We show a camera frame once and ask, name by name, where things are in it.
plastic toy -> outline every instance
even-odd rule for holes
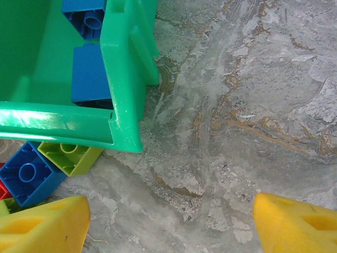
[[[101,148],[47,142],[38,150],[69,177],[87,174],[103,152]]]
[[[0,180],[21,207],[48,198],[67,177],[38,150],[38,142],[26,142],[0,169]]]
[[[62,12],[85,40],[99,39],[106,0],[63,0]]]
[[[264,253],[337,252],[337,212],[268,193],[253,209]]]
[[[0,180],[0,200],[8,199],[11,197],[12,197],[11,193],[8,191],[4,183]]]
[[[9,208],[8,208],[7,203],[10,204],[11,200],[14,200],[14,199],[10,198],[10,199],[0,200],[0,217],[9,215]]]
[[[90,223],[85,196],[0,217],[1,253],[80,253]]]
[[[146,86],[159,80],[156,6],[107,0],[100,46],[114,110],[105,110],[71,102],[73,51],[86,41],[62,14],[62,1],[2,1],[0,138],[141,152]]]
[[[14,198],[0,200],[0,217],[9,215],[11,213],[20,212],[30,207],[20,207]]]
[[[74,49],[72,102],[113,109],[100,45],[87,43]]]

blue toy block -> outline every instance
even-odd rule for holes
[[[85,40],[101,37],[106,0],[63,0],[62,13]]]
[[[74,49],[72,102],[113,109],[100,45],[86,43]]]
[[[27,141],[0,169],[0,179],[21,207],[45,201],[67,177]]]

gray marble surface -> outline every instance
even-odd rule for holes
[[[260,253],[261,191],[337,210],[336,6],[160,0],[144,152],[106,150],[52,197],[88,197],[83,252]]]

red toy block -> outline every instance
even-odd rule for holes
[[[4,183],[0,180],[0,200],[9,198],[12,198],[12,195],[5,187]]]

toy block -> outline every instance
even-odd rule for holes
[[[85,196],[0,217],[1,253],[80,253],[90,223]]]
[[[0,200],[0,217],[9,215],[11,213],[20,212],[22,210],[32,208],[30,207],[20,207],[19,204],[15,201],[14,198]]]
[[[85,40],[101,36],[106,0],[63,0],[62,13]]]
[[[26,142],[0,169],[0,180],[21,207],[39,204],[67,177],[38,150],[39,142]]]
[[[113,109],[100,45],[74,49],[72,102],[82,107]]]
[[[11,198],[12,195],[4,185],[4,183],[0,180],[0,200]]]
[[[9,209],[8,209],[6,200],[12,200],[12,199],[13,198],[0,200],[0,217],[9,215]]]
[[[38,150],[67,176],[87,174],[104,149],[42,142]]]
[[[269,193],[253,217],[264,253],[337,252],[337,212]]]

